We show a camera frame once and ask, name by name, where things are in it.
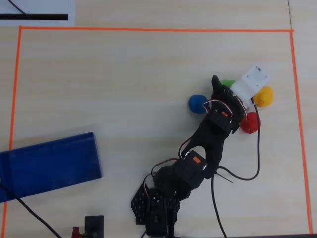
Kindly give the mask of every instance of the blue ball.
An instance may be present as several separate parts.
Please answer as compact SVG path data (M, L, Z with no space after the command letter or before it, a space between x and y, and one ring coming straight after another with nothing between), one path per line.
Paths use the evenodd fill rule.
M193 113L203 114L206 112L205 108L203 107L203 103L207 101L207 98L204 95L195 94L190 97L188 105L190 110Z

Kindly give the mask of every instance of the white paper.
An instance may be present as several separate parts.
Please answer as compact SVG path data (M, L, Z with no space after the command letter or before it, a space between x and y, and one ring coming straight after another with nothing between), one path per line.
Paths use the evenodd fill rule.
M74 26L75 0L12 0L25 13L68 14L67 21L0 20L0 26ZM0 14L20 13L7 0L0 0Z

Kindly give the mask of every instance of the wire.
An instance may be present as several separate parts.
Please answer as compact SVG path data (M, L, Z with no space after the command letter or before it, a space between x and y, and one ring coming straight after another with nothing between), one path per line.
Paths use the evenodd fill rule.
M243 103L241 102L240 98L239 98L238 96L236 96L236 98L238 99L239 103L241 104L241 106L242 106L242 108L243 108L243 110L244 110L244 115L246 116L246 120L245 120L245 122L246 122L246 121L248 120L247 111L246 111L246 109L244 108Z
M222 175L218 174L217 172L216 172L215 174L216 174L216 175L219 175L220 177L222 177L223 179L225 179L225 180L229 181L230 183L233 183L233 181L231 181L231 180L229 180L229 179L225 178L224 176L222 176Z
M147 233L147 231L145 231L144 233L143 233L143 235L141 236L141 238L143 238L144 236L145 236L145 234Z
M8 0L9 3L11 3L19 12L21 12L23 15L30 17L28 14L26 14L24 11L22 11L17 5L15 5L11 0Z
M148 195L147 189L145 188L145 180L146 180L147 177L150 176L150 175L151 175L151 174L146 175L145 178L143 179L143 188L144 188L145 195L146 195L147 197L149 197L149 195Z
M28 205L25 204L17 195L15 195L13 192L11 192L9 189L7 189L2 183L0 183L0 188L2 188L6 193L14 197L16 200L18 200L25 208L28 210L36 219L38 219L40 222L42 222L57 238L61 238L61 236L41 217L39 217L31 208L29 208Z
M219 217L219 213L218 213L218 209L217 209L217 205L216 205L216 200L214 198L214 190L213 190L213 177L214 175L212 175L211 177L211 196L212 196L212 203L213 203L213 207L214 207L214 211L216 212L216 216L217 216L217 220L220 226L220 229L223 233L224 238L227 238L226 232L224 232L224 229L222 227L221 221L220 221L220 217Z
M171 158L171 159L164 160L163 162L160 162L160 163L154 165L154 167L151 169L151 175L152 175L152 177L154 177L154 175L153 175L153 169L154 169L155 167L160 166L160 165L162 165L162 164L164 164L164 163L166 163L166 162L168 162L168 161L173 161L173 160L178 160L178 159L177 159L177 158Z
M187 140L185 140L185 142L183 144L180 145L179 150L178 150L178 157L180 159L183 159L182 155L180 154L180 151L182 149L182 147L192 138L193 136L189 137Z
M220 100L217 100L217 99L210 99L210 100L207 100L207 101L205 101L205 102L203 103L203 106L204 106L204 108L206 109L206 112L207 112L207 113L208 113L209 111L208 111L208 109L205 107L205 104L206 104L206 103L211 103L211 102L221 102L221 103L224 104L224 105L227 107L227 109L230 111L231 116L233 116L233 112L232 112L232 110L228 107L228 105L227 105L226 103L224 103L223 101L220 101Z
M231 174L235 178L240 179L240 180L244 180L244 181L250 181L250 180L255 179L259 175L259 172L260 172L260 116L259 116L258 108L257 108L257 106L255 104L254 104L254 108L256 110L257 119L258 119L258 169L257 169L256 174L253 177L251 177L251 178L242 178L242 177L239 177L239 176L235 175L233 172L231 172L226 167L223 167L223 166L219 166L218 167L218 169L226 170L229 174Z

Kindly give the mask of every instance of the table surface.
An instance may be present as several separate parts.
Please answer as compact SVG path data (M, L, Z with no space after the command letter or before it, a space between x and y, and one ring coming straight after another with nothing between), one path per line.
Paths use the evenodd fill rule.
M316 10L313 0L289 5L287 0L78 0L76 26L290 29L291 16L316 229L317 114L311 102L317 87ZM0 32L0 149L7 150L18 28ZM260 109L261 171L253 181L234 179L234 184L215 178L221 221L229 237L309 233L288 32L23 30L19 59L13 148L96 134L102 179L23 199L62 237L83 226L87 215L105 216L106 238L140 237L144 227L134 224L130 200L151 167L177 156L198 127L202 116L189 111L189 97L209 97L212 75L239 79L254 62L269 72L274 89L273 104ZM229 136L221 164L240 176L254 175L256 140L256 134L240 130ZM182 237L222 236L210 180L182 201L175 230ZM11 201L3 237L54 236Z

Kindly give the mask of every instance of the red ball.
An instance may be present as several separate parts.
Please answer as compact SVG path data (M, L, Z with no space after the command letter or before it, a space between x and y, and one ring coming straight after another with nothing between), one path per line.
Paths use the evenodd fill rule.
M254 113L254 112L247 113L247 116L248 116L248 119L245 123L241 125L241 129L248 134L252 134L259 129L257 113Z

